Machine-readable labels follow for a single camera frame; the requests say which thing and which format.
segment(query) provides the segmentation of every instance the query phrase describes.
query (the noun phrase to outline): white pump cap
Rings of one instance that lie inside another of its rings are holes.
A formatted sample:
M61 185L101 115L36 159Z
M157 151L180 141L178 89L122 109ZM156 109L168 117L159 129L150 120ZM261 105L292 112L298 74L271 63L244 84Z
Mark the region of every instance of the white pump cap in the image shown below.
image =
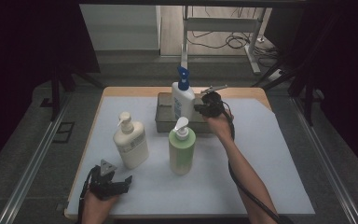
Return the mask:
M120 116L118 116L119 122L117 126L121 124L121 131L123 133L132 133L133 125L131 123L131 114L129 112L122 112Z
M179 118L176 122L176 126L173 128L173 132L176 133L176 138L183 141L188 138L188 119L185 117Z

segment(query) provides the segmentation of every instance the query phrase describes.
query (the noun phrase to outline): lotion bottle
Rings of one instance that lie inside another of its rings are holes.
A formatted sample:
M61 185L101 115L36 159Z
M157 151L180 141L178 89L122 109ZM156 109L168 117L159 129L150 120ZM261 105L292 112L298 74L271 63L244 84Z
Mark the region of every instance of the lotion bottle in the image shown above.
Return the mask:
M170 166L178 175L187 174L193 164L194 146L196 134L187 128L188 119L179 118L176 126L170 131Z
M188 82L188 70L179 66L178 72L180 80L172 84L172 119L178 120L181 117L186 117L191 120L196 96Z
M133 169L149 157L145 127L139 121L131 121L129 112L122 112L118 118L120 129L115 132L113 140L124 165Z

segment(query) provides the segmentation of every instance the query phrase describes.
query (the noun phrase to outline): human hand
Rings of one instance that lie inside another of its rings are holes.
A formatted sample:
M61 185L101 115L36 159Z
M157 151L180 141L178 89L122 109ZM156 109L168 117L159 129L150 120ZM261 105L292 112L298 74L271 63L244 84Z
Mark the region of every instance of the human hand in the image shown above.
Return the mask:
M234 119L234 116L229 110L226 110L226 112L229 116L232 117L232 119ZM214 134L216 134L218 138L231 138L231 129L229 127L228 120L223 113L216 118L207 118L205 116L202 117L206 122L208 122L209 128Z
M117 200L118 195L115 195L106 201L102 201L88 189L84 197L82 224L102 224Z

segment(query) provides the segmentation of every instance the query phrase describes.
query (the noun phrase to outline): bottle label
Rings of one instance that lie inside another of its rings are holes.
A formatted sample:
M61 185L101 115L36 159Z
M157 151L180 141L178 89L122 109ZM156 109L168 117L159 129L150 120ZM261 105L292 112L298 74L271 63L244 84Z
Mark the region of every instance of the bottle label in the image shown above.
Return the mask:
M138 137L133 139L133 141L130 142L128 145L126 145L126 146L117 146L117 150L120 153L129 152L129 151L135 149L136 147L138 147L139 145L141 145L145 141L145 139L146 139L146 135L145 135L145 132L143 132L141 135L139 135Z
M174 100L174 112L175 112L175 118L179 119L181 116L181 110L182 110L182 104L180 103L180 101L178 99L176 99L176 97L173 98Z

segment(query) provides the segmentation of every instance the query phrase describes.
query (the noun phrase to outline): white tabletop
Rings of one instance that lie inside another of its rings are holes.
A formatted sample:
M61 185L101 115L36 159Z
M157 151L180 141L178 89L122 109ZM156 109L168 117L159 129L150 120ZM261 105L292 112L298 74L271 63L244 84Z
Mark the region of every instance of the white tabletop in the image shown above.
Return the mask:
M235 116L236 144L266 184L279 214L314 214L275 115L255 99L225 99ZM227 168L227 155L213 134L197 134L193 167L173 173L168 134L157 133L157 97L105 96L65 211L76 217L78 199L90 169L101 159L118 167L114 181L133 175L130 190L110 211L114 217L236 217L246 215ZM129 111L145 126L149 158L125 168L113 142L118 115Z

